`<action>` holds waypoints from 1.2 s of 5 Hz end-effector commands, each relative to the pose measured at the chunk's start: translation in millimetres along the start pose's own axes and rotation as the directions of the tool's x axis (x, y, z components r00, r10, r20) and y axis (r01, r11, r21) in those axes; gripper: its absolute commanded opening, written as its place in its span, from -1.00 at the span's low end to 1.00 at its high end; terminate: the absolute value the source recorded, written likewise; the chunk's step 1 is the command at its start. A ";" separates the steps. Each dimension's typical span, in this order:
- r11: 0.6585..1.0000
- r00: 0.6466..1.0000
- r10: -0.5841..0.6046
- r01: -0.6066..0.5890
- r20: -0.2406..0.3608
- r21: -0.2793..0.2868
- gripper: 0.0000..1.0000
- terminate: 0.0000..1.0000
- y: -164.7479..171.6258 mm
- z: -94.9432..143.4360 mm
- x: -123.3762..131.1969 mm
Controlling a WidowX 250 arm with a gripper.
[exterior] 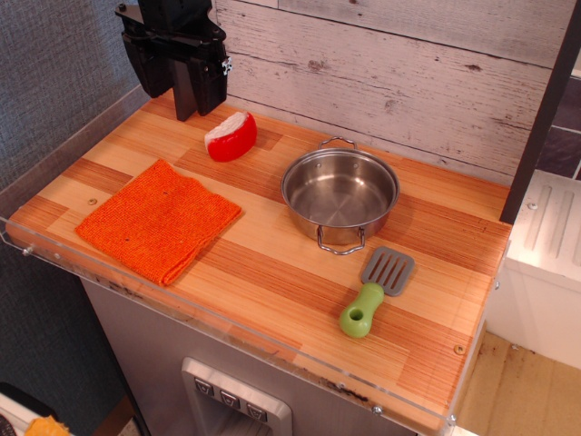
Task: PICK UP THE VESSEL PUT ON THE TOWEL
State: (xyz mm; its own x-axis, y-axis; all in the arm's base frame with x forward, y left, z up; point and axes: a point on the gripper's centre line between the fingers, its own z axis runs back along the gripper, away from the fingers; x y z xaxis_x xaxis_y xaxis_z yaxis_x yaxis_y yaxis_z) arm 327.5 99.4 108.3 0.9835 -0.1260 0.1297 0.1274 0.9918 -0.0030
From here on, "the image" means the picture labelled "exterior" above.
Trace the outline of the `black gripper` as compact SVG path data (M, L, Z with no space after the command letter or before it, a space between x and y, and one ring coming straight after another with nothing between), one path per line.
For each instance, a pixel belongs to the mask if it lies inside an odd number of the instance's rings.
M143 90L156 98L173 88L170 59L192 59L192 90L200 115L227 95L231 58L225 32L210 18L210 1L139 1L120 3L122 39Z

